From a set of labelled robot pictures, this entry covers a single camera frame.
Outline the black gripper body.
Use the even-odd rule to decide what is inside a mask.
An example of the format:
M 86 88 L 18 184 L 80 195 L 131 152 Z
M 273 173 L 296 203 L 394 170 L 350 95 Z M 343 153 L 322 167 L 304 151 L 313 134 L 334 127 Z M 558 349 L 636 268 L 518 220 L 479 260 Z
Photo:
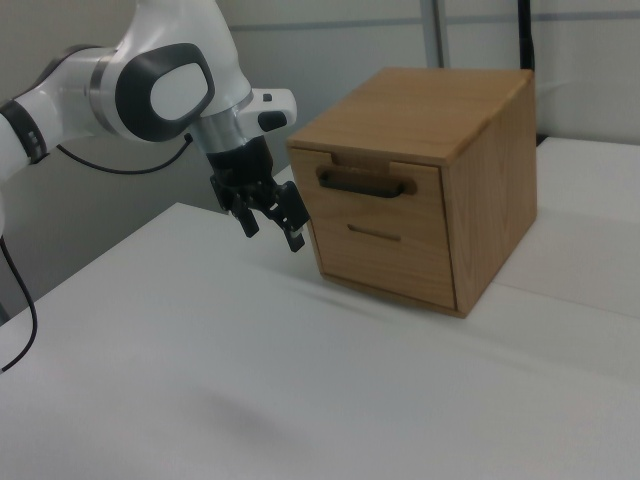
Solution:
M 220 204 L 232 204 L 237 195 L 255 204 L 275 203 L 273 159 L 263 136 L 206 157 L 213 168 L 210 181 Z

